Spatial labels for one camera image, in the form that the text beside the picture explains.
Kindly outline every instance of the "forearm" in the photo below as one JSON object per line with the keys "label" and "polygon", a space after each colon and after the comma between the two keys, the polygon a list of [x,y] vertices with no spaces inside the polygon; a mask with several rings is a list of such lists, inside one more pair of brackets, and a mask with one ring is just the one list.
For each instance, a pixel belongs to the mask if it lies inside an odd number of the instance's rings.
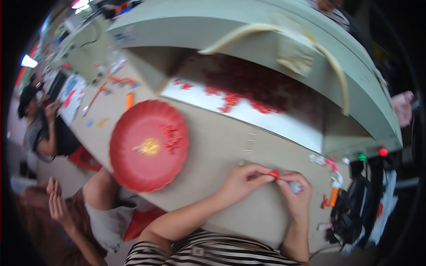
{"label": "forearm", "polygon": [[157,218],[146,230],[170,242],[178,241],[201,227],[213,214],[227,207],[220,194],[214,194]]}
{"label": "forearm", "polygon": [[98,253],[92,243],[77,228],[66,230],[69,237],[77,245],[87,262],[92,266],[107,266],[104,258]]}
{"label": "forearm", "polygon": [[291,260],[307,265],[309,261],[309,219],[290,223],[287,237],[281,246],[281,254]]}
{"label": "forearm", "polygon": [[49,147],[50,147],[50,155],[56,155],[56,131],[55,131],[55,123],[49,122]]}

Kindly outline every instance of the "gray shorts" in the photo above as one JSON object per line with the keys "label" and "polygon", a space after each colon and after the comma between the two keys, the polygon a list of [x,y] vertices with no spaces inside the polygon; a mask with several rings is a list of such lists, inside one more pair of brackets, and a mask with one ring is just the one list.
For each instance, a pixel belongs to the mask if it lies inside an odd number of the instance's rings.
{"label": "gray shorts", "polygon": [[126,233],[133,218],[133,212],[138,201],[135,198],[124,200],[134,207],[119,206],[117,208],[101,211],[85,203],[87,213],[90,217],[90,227],[98,243],[108,252],[116,253],[123,243]]}

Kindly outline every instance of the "black hair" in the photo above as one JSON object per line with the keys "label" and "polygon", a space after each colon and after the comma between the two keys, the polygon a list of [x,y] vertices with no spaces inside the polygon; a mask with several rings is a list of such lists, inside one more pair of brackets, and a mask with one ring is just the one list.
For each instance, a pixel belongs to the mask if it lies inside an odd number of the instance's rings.
{"label": "black hair", "polygon": [[25,115],[25,108],[28,107],[31,100],[37,94],[37,88],[34,85],[28,85],[22,90],[21,96],[19,98],[19,106],[18,106],[18,115],[19,118],[23,118]]}
{"label": "black hair", "polygon": [[29,83],[32,84],[35,80],[35,78],[37,77],[36,73],[33,73],[30,77],[29,77]]}

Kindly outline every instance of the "orange cylinder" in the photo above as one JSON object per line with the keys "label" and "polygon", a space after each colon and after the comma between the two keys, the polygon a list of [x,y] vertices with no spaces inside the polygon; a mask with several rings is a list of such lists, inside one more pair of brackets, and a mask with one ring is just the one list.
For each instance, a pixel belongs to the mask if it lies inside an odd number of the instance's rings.
{"label": "orange cylinder", "polygon": [[126,95],[126,111],[133,106],[133,92],[129,92]]}
{"label": "orange cylinder", "polygon": [[331,192],[331,198],[330,198],[331,207],[334,207],[334,205],[336,205],[337,196],[339,196],[339,189],[333,188],[333,191]]}

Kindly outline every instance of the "workbench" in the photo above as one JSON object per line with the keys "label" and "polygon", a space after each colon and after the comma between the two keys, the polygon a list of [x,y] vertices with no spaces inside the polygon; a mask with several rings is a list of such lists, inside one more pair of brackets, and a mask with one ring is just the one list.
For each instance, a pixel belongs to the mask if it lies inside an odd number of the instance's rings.
{"label": "workbench", "polygon": [[[111,89],[112,93],[107,96],[100,94],[87,116],[82,117],[83,107],[88,105],[98,87],[107,81],[107,78],[103,77],[97,86],[88,87],[78,114],[70,125],[83,146],[108,171],[113,172],[109,159],[111,133],[115,123],[125,112],[128,92],[134,91],[135,103],[148,99],[168,102],[183,114],[189,129],[190,147],[182,171],[163,189],[142,193],[141,197],[171,212],[212,195],[219,190],[230,170],[241,162],[248,136],[255,134],[256,141],[251,147],[255,152],[247,154],[246,162],[302,173],[313,186],[309,226],[310,251],[315,252],[327,243],[324,232],[318,232],[316,227],[318,223],[329,221],[331,208],[323,210],[321,204],[323,195],[329,197],[331,193],[331,168],[310,162],[309,155],[312,151],[231,117],[160,97],[158,92],[148,86],[130,60],[115,76],[130,77],[140,85],[130,89],[129,86],[119,88],[119,85],[108,83],[106,87]],[[97,123],[104,118],[108,120],[98,128]],[[90,127],[87,126],[89,120],[93,121]],[[343,188],[347,189],[350,184],[348,166],[337,163],[337,167],[344,179]],[[275,183],[271,183],[257,189],[242,202],[215,214],[202,228],[250,237],[278,248],[284,240],[290,219],[282,193]]]}

